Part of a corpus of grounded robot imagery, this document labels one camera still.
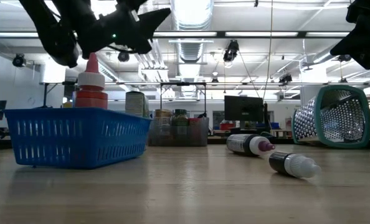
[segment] green mesh basket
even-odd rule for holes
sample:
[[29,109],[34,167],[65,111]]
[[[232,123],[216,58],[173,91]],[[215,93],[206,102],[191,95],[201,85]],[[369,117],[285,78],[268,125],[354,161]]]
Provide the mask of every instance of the green mesh basket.
[[323,87],[308,104],[295,111],[292,133],[296,144],[365,147],[370,138],[368,99],[362,90],[351,86]]

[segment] green basket rim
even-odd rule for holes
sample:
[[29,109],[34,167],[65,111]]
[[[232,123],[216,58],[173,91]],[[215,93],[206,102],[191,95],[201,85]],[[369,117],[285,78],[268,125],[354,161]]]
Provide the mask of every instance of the green basket rim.
[[[370,139],[370,109],[369,109],[369,103],[368,99],[366,97],[361,97],[365,96],[365,92],[360,90],[359,88],[355,88],[352,86],[347,86],[347,85],[331,85],[331,86],[324,86],[322,87],[316,98],[315,98],[315,106],[314,106],[314,113],[315,113],[315,128],[316,128],[316,133],[322,133],[322,127],[321,125],[321,116],[319,115],[321,112],[321,104],[322,104],[322,98],[325,94],[325,92],[329,90],[349,90],[353,91],[358,94],[359,100],[361,101],[361,107],[364,113],[364,120],[365,120],[365,128],[364,128],[364,134],[362,137],[362,140],[360,142],[354,142],[354,143],[342,143],[342,142],[333,142],[330,141],[329,139],[326,139],[324,135],[319,134],[318,139],[325,145],[331,146],[331,147],[337,147],[337,148],[343,148],[343,149],[359,149],[362,147],[366,147],[367,144],[369,143]],[[294,120],[295,120],[295,115],[296,115],[297,110],[293,114],[293,119],[292,119],[292,133],[293,133],[293,141],[295,144],[299,144],[299,142],[296,139],[295,136],[295,128],[294,128]]]

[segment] workbench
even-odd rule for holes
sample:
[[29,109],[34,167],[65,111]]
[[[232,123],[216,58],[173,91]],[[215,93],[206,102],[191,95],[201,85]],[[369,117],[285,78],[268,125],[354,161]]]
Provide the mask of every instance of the workbench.
[[370,151],[278,145],[322,174],[296,179],[225,145],[150,147],[95,170],[19,166],[0,151],[0,223],[370,223]]

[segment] blue plastic basket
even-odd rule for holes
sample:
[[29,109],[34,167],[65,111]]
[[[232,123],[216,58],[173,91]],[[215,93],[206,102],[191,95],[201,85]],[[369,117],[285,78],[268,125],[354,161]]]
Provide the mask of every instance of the blue plastic basket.
[[73,169],[138,157],[151,120],[100,108],[6,110],[16,162]]

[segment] computer monitor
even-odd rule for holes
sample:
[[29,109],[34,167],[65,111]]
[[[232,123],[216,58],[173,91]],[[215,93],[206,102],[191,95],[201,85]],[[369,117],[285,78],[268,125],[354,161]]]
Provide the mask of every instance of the computer monitor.
[[264,107],[262,98],[225,96],[225,120],[262,122]]

